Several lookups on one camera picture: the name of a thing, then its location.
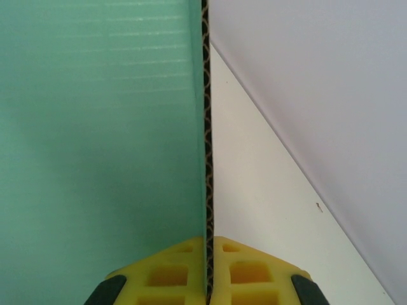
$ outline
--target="small dark speck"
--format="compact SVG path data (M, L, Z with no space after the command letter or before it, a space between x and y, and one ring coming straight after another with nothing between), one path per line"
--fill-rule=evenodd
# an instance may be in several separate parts
M318 209L321 211L321 213L324 213L324 211L322 211L322 208L321 208L321 206L319 205L319 203L318 203L318 202L315 202L315 204L317 205L317 207L318 207Z

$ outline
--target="white wall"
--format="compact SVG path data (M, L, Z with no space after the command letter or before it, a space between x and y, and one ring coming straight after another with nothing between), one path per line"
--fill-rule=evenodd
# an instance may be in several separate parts
M212 0L212 41L405 304L407 3L334 2Z

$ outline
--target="white surface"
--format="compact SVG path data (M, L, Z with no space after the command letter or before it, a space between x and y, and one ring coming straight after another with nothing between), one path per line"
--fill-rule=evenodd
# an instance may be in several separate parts
M307 270L331 305L393 304L214 50L212 96L215 234Z
M398 304L407 289L407 3L211 1L211 35Z

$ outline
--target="black rubber pad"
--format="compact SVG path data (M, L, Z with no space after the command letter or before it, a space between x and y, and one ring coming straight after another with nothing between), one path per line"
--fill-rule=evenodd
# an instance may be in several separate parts
M318 285L302 275L293 275L291 281L297 291L301 305L329 305Z
M116 275L97 285L85 305L113 305L123 286L126 284L124 275Z

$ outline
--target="corrugated plastic board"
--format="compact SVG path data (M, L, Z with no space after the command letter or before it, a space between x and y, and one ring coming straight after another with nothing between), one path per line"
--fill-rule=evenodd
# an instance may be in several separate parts
M204 234L194 2L1 3L1 304L81 304Z

